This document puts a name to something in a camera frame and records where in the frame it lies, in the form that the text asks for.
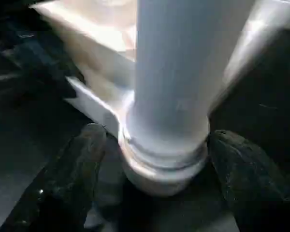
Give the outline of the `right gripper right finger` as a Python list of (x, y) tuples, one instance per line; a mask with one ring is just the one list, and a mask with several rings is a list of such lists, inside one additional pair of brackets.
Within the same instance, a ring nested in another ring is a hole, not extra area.
[(209, 135), (221, 192), (241, 232), (290, 232), (290, 179), (258, 145), (228, 130)]

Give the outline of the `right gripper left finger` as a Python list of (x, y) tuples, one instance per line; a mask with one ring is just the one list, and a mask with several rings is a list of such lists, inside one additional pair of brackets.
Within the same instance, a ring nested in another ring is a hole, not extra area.
[(105, 128), (85, 125), (22, 193), (0, 232), (83, 232), (92, 208)]

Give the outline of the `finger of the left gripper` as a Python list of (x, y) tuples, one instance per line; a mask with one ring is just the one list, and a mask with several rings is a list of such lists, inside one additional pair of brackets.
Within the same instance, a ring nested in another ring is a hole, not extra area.
[(84, 82), (84, 76), (68, 55), (62, 39), (52, 29), (7, 27), (4, 37), (7, 44), (12, 46), (8, 58), (27, 75), (62, 98), (77, 97), (68, 79), (76, 78)]

